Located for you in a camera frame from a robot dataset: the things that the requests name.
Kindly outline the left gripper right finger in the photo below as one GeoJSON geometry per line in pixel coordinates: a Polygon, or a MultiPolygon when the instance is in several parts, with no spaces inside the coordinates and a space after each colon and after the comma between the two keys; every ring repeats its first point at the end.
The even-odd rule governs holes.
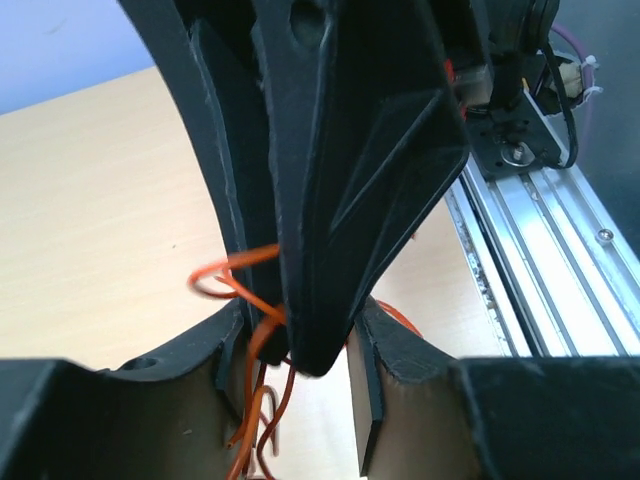
{"type": "Polygon", "coordinates": [[[373,300],[347,344],[370,479],[635,479],[635,357],[454,359],[373,300]]]}

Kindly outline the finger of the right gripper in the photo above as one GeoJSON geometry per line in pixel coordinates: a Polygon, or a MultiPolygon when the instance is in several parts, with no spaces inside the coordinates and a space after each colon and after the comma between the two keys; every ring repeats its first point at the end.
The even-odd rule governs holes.
{"type": "Polygon", "coordinates": [[[226,250],[277,242],[263,91],[253,35],[283,33],[288,1],[124,1],[182,117],[226,250]]]}
{"type": "Polygon", "coordinates": [[[324,375],[468,141],[438,1],[258,1],[290,354],[324,375]]]}

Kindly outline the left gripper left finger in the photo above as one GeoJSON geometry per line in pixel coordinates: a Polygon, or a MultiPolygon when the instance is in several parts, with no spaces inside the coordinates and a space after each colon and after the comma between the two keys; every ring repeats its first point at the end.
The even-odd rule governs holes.
{"type": "Polygon", "coordinates": [[[1,364],[5,479],[222,479],[240,422],[247,343],[238,301],[116,370],[1,364]]]}

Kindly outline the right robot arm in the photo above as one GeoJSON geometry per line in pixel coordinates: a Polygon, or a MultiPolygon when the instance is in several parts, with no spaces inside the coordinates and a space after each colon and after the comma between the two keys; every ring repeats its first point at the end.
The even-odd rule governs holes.
{"type": "Polygon", "coordinates": [[[286,322],[259,351],[334,364],[385,270],[517,104],[555,1],[125,1],[180,112],[236,278],[286,322]]]}

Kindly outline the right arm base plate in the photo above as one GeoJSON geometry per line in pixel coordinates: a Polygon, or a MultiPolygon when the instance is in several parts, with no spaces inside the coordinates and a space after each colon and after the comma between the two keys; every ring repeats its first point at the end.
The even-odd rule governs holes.
{"type": "Polygon", "coordinates": [[[528,91],[511,110],[467,113],[472,156],[487,181],[563,167],[569,151],[528,91]]]}

